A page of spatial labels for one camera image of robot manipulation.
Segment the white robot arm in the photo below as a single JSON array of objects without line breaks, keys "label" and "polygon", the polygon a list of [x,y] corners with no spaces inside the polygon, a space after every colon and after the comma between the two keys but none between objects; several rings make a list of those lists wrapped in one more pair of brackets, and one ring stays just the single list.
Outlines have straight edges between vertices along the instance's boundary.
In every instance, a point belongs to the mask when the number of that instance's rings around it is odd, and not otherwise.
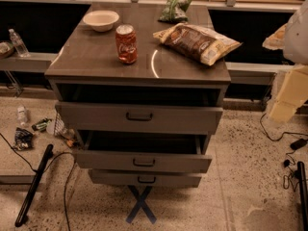
[{"label": "white robot arm", "polygon": [[294,64],[284,75],[274,97],[269,118],[283,123],[308,100],[308,8],[301,7],[289,21],[263,42],[269,50],[282,50],[283,57]]}]

